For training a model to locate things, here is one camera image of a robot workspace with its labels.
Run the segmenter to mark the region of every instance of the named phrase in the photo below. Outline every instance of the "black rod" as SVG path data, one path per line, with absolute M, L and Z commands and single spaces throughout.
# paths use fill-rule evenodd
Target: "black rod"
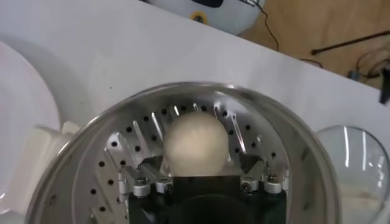
M 341 44 L 336 44 L 336 45 L 332 45 L 332 46 L 329 46 L 329 47 L 324 47 L 324 48 L 321 48 L 321 49 L 313 49 L 313 50 L 311 50 L 311 54 L 312 55 L 316 55 L 316 54 L 319 54 L 319 53 L 324 52 L 324 51 L 332 50 L 334 48 L 344 47 L 346 45 L 359 43 L 359 42 L 362 42 L 362 41 L 366 41 L 366 40 L 370 40 L 370 39 L 373 39 L 373 38 L 376 38 L 376 37 L 381 37 L 381 36 L 386 36 L 386 35 L 390 35 L 390 30 L 386 30 L 386 31 L 383 31 L 383 32 L 380 32 L 380 33 L 376 33 L 376 34 L 373 34 L 373 35 L 369 35 L 369 36 L 366 36 L 366 37 L 361 37 L 361 38 L 358 38 L 358 39 L 355 39 L 355 40 L 350 40 L 350 41 L 347 41 L 347 42 L 344 42 L 344 43 L 341 43 Z

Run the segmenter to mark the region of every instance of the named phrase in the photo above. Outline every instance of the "glass dome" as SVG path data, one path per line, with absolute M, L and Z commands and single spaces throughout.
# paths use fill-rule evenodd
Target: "glass dome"
M 389 190 L 389 158 L 380 142 L 355 127 L 335 126 L 318 133 L 335 168 L 343 223 L 372 223 Z

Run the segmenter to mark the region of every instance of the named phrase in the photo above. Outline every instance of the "white table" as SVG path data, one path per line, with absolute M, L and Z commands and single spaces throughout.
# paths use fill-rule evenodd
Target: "white table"
M 143 2 L 2 0 L 0 40 L 43 76 L 63 121 L 86 124 L 162 83 L 224 82 L 270 96 L 314 131 L 353 125 L 390 149 L 378 90 Z

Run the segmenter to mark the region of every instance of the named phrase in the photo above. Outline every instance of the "metal bowl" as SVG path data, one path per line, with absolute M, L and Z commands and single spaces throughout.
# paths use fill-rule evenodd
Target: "metal bowl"
M 27 223 L 127 223 L 117 202 L 118 167 L 163 153 L 165 131 L 183 113 L 214 114 L 238 155 L 289 170 L 287 223 L 341 222 L 336 178 L 321 143 L 294 113 L 257 92 L 216 83 L 172 83 L 140 92 L 103 112 L 67 143 L 44 173 Z

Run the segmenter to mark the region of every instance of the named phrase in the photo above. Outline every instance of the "white ball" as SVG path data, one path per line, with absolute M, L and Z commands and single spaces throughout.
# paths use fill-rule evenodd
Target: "white ball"
M 229 139 L 219 120 L 193 112 L 172 123 L 164 147 L 165 159 L 174 176 L 213 176 L 227 161 Z

